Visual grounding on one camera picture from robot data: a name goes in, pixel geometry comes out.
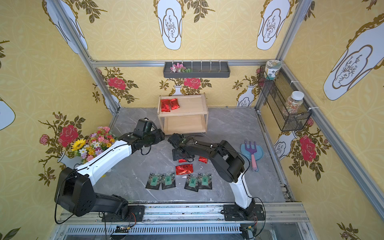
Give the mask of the wooden two-tier shelf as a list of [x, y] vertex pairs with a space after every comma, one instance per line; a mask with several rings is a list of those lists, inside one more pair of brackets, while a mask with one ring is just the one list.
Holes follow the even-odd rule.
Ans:
[[[170, 112], [161, 111], [161, 101], [177, 99], [180, 107]], [[160, 96], [158, 103], [160, 126], [166, 135], [205, 133], [208, 127], [206, 95]]]

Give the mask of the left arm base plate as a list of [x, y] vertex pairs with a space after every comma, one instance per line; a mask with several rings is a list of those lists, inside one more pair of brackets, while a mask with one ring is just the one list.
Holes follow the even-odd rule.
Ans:
[[145, 214], [145, 206], [128, 205], [123, 207], [121, 212], [122, 222], [142, 222]]

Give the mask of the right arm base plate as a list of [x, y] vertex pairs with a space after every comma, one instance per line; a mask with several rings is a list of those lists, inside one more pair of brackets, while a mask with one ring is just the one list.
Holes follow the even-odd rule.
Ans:
[[238, 205], [223, 205], [221, 214], [224, 215], [225, 221], [264, 221], [266, 219], [266, 213], [261, 204], [251, 204], [246, 209]]

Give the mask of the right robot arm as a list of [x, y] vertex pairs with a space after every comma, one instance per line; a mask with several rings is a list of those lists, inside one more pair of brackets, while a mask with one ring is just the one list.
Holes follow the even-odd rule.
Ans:
[[249, 210], [255, 205], [244, 180], [245, 160], [229, 142], [223, 140], [220, 143], [206, 143], [181, 134], [172, 134], [168, 142], [174, 148], [172, 154], [175, 161], [193, 159], [195, 156], [211, 161], [219, 176], [230, 184], [235, 204], [240, 209]]

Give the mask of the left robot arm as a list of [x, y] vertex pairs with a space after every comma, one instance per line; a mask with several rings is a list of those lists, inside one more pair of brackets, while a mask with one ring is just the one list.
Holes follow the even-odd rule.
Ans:
[[127, 200], [116, 195], [98, 194], [94, 191], [94, 185], [123, 159], [164, 139], [164, 132], [152, 121], [140, 119], [132, 133], [119, 137], [95, 159], [75, 169], [62, 170], [54, 198], [55, 204], [77, 217], [91, 212], [114, 214], [121, 219], [130, 217]]

